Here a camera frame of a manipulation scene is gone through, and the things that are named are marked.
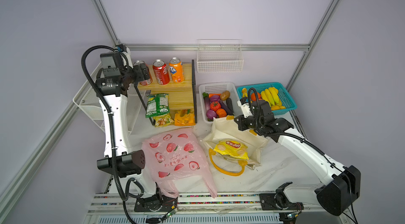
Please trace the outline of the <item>white canvas tote bag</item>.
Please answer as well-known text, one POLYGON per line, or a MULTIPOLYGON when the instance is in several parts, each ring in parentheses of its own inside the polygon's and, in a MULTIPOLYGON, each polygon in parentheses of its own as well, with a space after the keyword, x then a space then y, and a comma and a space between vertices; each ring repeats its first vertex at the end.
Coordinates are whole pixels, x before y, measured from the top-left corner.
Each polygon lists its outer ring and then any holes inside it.
POLYGON ((253 170, 260 167, 262 165, 261 152, 268 142, 268 139, 259 136, 252 129, 238 130, 233 116, 215 119, 211 132, 203 139, 214 168, 233 177, 243 174, 246 168, 253 170), (239 165, 240 171, 228 171, 221 168, 214 162, 215 156, 239 165))

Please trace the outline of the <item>orange toy pumpkin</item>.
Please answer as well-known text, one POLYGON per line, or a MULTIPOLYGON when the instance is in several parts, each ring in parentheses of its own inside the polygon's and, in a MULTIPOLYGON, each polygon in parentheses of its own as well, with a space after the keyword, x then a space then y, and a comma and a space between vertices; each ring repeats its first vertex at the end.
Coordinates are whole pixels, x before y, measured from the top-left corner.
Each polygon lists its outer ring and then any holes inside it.
POLYGON ((227 112, 223 108, 216 110, 216 114, 218 118, 224 118, 227 116, 227 112))

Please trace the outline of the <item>yellow potato chips bag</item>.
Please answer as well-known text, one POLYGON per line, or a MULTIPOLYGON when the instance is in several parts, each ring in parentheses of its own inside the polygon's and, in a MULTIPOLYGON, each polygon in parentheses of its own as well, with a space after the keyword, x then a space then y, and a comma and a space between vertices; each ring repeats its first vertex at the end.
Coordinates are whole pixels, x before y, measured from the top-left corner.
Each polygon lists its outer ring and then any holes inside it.
POLYGON ((236 140, 223 140, 219 142, 214 151, 225 156, 230 156, 236 159, 248 160, 247 146, 236 140))

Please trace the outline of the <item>pink plastic grocery bag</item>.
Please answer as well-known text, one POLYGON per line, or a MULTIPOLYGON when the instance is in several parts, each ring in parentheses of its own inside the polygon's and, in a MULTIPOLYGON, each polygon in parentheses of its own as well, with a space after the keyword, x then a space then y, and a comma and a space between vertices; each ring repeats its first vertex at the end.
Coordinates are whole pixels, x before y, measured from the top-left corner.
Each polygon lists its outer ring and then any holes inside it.
POLYGON ((179 191, 174 181, 200 176, 211 197, 217 197, 207 156, 192 128, 163 132, 145 140, 142 150, 152 180, 166 197, 177 198, 179 191))

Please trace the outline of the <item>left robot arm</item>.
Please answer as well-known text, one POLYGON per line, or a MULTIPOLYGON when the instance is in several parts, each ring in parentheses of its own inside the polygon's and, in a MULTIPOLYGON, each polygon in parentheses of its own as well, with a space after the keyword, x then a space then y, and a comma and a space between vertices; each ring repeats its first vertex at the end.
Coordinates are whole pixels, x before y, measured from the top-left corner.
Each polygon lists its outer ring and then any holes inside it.
POLYGON ((97 167, 112 175, 124 211, 128 211, 126 202, 129 199, 136 200, 136 212, 172 211, 177 206, 177 199, 162 194, 157 183, 144 171, 144 152, 131 151, 128 140, 128 90, 130 86, 136 87, 139 82, 150 79, 149 68, 143 62, 131 64, 130 51, 123 44, 115 48, 100 45, 87 49, 81 57, 81 67, 99 99, 105 125, 105 150, 97 167), (102 67, 93 78, 86 67, 86 59, 99 49, 106 52, 100 55, 102 67))

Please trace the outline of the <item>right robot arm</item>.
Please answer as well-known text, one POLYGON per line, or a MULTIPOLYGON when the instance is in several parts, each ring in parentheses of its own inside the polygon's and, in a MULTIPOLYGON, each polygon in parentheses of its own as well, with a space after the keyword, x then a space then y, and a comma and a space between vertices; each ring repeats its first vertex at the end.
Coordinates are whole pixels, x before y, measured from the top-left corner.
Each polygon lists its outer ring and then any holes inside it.
POLYGON ((261 137, 270 138, 284 146, 306 164, 318 177, 315 185, 295 185, 286 182, 275 191, 273 206, 288 209, 293 204, 321 206, 328 213, 339 216, 360 196, 361 172, 355 166, 344 166, 325 154, 304 138, 284 118, 276 118, 270 104, 259 98, 255 88, 250 88, 239 100, 243 114, 236 117, 240 131, 253 130, 261 137))

